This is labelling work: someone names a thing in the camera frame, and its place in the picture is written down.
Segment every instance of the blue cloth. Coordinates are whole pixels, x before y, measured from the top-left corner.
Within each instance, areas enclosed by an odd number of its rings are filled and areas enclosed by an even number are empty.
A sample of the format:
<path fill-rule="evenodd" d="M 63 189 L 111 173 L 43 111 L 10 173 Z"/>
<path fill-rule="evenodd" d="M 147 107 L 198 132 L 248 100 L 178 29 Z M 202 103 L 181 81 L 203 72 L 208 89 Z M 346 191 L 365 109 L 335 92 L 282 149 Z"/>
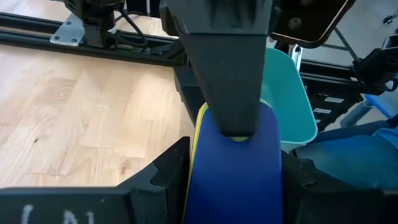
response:
<path fill-rule="evenodd" d="M 317 169 L 360 188 L 398 189 L 398 128 L 296 149 Z"/>
<path fill-rule="evenodd" d="M 391 144 L 393 144 L 398 150 L 398 127 L 394 129 L 382 128 L 380 130 L 377 130 L 374 134 L 383 137 Z"/>

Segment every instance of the blue foam block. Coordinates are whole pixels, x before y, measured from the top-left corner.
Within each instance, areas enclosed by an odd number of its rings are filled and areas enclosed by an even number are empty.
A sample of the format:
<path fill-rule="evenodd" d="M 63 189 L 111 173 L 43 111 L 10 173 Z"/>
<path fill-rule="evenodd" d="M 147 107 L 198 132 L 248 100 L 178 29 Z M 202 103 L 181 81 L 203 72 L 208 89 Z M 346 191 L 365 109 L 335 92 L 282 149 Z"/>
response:
<path fill-rule="evenodd" d="M 221 135 L 210 110 L 199 112 L 185 224 L 282 223 L 280 139 L 272 109 L 260 105 L 253 137 Z"/>

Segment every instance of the metal frame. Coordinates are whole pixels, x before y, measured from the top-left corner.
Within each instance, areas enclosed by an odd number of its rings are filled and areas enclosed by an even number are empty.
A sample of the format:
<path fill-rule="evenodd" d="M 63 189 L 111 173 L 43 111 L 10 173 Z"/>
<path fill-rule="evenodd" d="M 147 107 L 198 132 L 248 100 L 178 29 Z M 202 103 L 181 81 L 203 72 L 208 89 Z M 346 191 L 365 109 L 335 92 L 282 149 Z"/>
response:
<path fill-rule="evenodd" d="M 349 66 L 302 60 L 300 76 L 304 85 L 318 91 L 337 92 L 340 94 L 365 93 L 380 95 L 385 90 L 385 85 L 366 85 L 361 83 Z"/>
<path fill-rule="evenodd" d="M 183 55 L 178 54 L 183 52 L 170 54 L 170 51 L 175 49 L 174 45 L 178 45 L 173 38 L 146 35 L 149 43 L 146 49 L 132 49 L 123 46 L 116 49 L 99 49 L 85 44 L 80 44 L 78 47 L 52 44 L 50 42 L 51 36 L 48 34 L 54 34 L 61 25 L 62 22 L 59 21 L 0 12 L 0 27 L 17 29 L 0 29 L 0 44 L 171 67 L 183 64 Z M 139 35 L 132 32 L 122 32 L 122 37 L 130 41 L 141 39 Z"/>

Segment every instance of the screw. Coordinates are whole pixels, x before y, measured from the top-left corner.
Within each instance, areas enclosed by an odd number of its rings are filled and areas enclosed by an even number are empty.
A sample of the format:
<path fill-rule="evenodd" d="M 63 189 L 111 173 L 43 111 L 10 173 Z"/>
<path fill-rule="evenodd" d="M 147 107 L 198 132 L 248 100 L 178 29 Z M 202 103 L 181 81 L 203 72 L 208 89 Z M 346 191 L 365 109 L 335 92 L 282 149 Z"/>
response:
<path fill-rule="evenodd" d="M 309 6 L 312 4 L 312 2 L 313 2 L 313 0 L 300 0 L 300 4 L 302 6 Z"/>
<path fill-rule="evenodd" d="M 298 17 L 291 18 L 289 21 L 289 28 L 292 30 L 299 29 L 302 23 L 303 21 Z"/>

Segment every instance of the black plastic part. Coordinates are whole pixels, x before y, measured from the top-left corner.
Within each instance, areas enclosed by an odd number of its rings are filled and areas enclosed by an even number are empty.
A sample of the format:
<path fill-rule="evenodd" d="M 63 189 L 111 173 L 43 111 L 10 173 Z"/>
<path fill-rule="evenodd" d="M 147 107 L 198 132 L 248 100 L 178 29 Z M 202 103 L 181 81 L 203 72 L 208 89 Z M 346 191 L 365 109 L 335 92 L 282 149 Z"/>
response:
<path fill-rule="evenodd" d="M 62 22 L 0 12 L 0 27 L 54 34 Z"/>
<path fill-rule="evenodd" d="M 183 137 L 118 187 L 132 189 L 137 224 L 180 223 L 189 173 L 190 138 Z"/>
<path fill-rule="evenodd" d="M 63 0 L 67 9 L 79 17 L 83 23 L 87 18 L 100 19 L 114 10 L 122 9 L 124 0 Z"/>
<path fill-rule="evenodd" d="M 161 0 L 159 7 L 160 7 L 160 18 L 164 32 L 166 32 L 166 34 L 171 36 L 178 36 L 173 16 L 170 12 L 169 7 L 167 6 L 167 1 Z"/>
<path fill-rule="evenodd" d="M 398 192 L 397 191 L 384 191 L 387 195 L 385 197 L 385 204 L 383 206 L 383 213 L 379 219 L 379 223 L 391 223 L 391 220 L 396 221 L 396 208 L 398 204 Z"/>
<path fill-rule="evenodd" d="M 108 49 L 116 45 L 116 40 L 108 35 L 108 30 L 116 25 L 113 11 L 101 17 L 88 17 L 84 20 L 85 44 L 90 47 Z"/>
<path fill-rule="evenodd" d="M 387 48 L 386 50 L 374 49 L 365 59 L 361 60 L 358 64 L 354 64 L 354 72 L 356 72 L 362 82 L 384 85 L 397 75 L 397 49 L 397 46 Z"/>
<path fill-rule="evenodd" d="M 150 0 L 149 1 L 149 10 L 150 16 L 155 18 L 160 18 L 160 0 Z"/>
<path fill-rule="evenodd" d="M 385 90 L 381 83 L 362 83 L 349 66 L 302 60 L 300 76 L 304 85 L 315 93 L 337 92 L 339 94 L 365 93 L 380 95 Z"/>
<path fill-rule="evenodd" d="M 165 58 L 186 58 L 187 54 L 185 53 L 184 46 L 182 45 L 179 39 L 175 40 L 174 43 L 170 46 L 168 51 L 164 53 Z"/>
<path fill-rule="evenodd" d="M 355 0 L 312 0 L 307 6 L 301 5 L 301 1 L 282 2 L 280 7 L 282 12 L 271 37 L 274 40 L 312 49 L 326 42 Z M 300 27 L 296 29 L 289 26 L 294 18 L 301 20 Z"/>
<path fill-rule="evenodd" d="M 279 0 L 166 0 L 184 34 L 268 35 Z"/>
<path fill-rule="evenodd" d="M 181 138 L 139 173 L 113 188 L 2 189 L 0 223 L 179 224 L 189 153 L 189 137 Z"/>
<path fill-rule="evenodd" d="M 386 207 L 396 208 L 394 192 L 359 190 L 283 151 L 282 165 L 284 223 L 373 224 L 397 220 L 395 211 Z"/>
<path fill-rule="evenodd" d="M 205 103 L 205 97 L 200 91 L 197 79 L 190 67 L 181 66 L 174 68 L 174 80 L 175 88 L 185 103 L 192 123 L 195 124 L 199 109 Z"/>
<path fill-rule="evenodd" d="M 221 133 L 252 136 L 257 129 L 266 37 L 184 34 L 180 38 Z"/>
<path fill-rule="evenodd" d="M 147 14 L 147 2 L 146 0 L 126 0 L 126 6 L 128 12 L 140 12 L 142 15 Z"/>
<path fill-rule="evenodd" d="M 382 51 L 388 56 L 398 58 L 398 35 L 387 37 L 381 47 Z"/>

